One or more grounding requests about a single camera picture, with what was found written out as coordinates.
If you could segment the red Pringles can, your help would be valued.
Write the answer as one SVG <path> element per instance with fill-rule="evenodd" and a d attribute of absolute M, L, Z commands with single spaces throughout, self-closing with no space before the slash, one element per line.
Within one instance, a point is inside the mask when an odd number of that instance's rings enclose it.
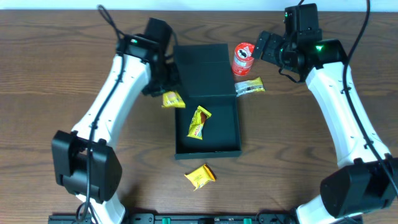
<path fill-rule="evenodd" d="M 235 47 L 232 64 L 232 72 L 237 76 L 245 76 L 249 73 L 254 58 L 252 53 L 254 45 L 249 42 L 241 42 Z"/>

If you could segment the yellow orange snack packet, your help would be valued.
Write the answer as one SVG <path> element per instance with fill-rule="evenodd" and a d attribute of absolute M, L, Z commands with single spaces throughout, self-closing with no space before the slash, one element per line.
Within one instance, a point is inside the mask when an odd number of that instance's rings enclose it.
<path fill-rule="evenodd" d="M 177 91 L 168 91 L 162 95 L 163 108 L 185 108 L 185 102 Z"/>

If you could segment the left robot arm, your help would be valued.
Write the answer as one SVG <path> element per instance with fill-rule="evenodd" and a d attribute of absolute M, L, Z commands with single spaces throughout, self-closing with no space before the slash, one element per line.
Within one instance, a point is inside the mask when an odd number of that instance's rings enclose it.
<path fill-rule="evenodd" d="M 142 34 L 116 30 L 113 64 L 103 87 L 79 122 L 52 139 L 55 180 L 81 200 L 74 223 L 122 223 L 126 209 L 116 193 L 122 167 L 115 149 L 124 122 L 140 95 L 160 96 L 179 85 L 165 53 L 172 28 L 150 18 Z"/>

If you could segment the silver yellow snack packet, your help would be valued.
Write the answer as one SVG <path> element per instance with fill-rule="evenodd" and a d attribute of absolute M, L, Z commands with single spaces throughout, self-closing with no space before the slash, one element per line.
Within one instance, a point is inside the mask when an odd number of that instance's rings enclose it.
<path fill-rule="evenodd" d="M 236 90 L 236 96 L 242 96 L 254 92 L 265 92 L 264 84 L 261 77 L 257 77 L 253 80 L 246 80 L 234 84 Z"/>

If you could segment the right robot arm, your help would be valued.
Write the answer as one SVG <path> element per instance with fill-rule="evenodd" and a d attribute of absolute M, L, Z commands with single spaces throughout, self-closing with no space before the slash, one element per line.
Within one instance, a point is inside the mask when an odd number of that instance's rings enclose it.
<path fill-rule="evenodd" d="M 338 170 L 320 193 L 292 212 L 292 223 L 359 223 L 397 198 L 397 158 L 375 132 L 354 87 L 341 42 L 324 39 L 314 3 L 287 7 L 284 35 L 261 32 L 253 57 L 298 75 L 320 106 L 335 146 Z"/>

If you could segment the yellow chocolate wafer packet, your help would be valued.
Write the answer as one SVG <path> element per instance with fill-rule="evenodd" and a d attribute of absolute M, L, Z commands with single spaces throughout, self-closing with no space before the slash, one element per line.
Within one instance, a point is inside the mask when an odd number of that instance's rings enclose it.
<path fill-rule="evenodd" d="M 188 128 L 187 137 L 194 139 L 203 139 L 202 130 L 205 122 L 211 117 L 211 113 L 202 106 L 198 106 L 194 112 L 193 118 L 191 120 L 190 126 Z"/>

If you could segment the small yellow snack packet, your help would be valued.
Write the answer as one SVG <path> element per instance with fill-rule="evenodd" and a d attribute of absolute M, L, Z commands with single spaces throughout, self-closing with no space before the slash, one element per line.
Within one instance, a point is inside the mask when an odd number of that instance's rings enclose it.
<path fill-rule="evenodd" d="M 216 177 L 213 174 L 212 170 L 207 164 L 203 164 L 196 170 L 192 171 L 189 174 L 185 174 L 185 177 L 192 183 L 195 187 L 194 190 L 198 190 L 202 188 L 209 182 L 215 182 Z"/>

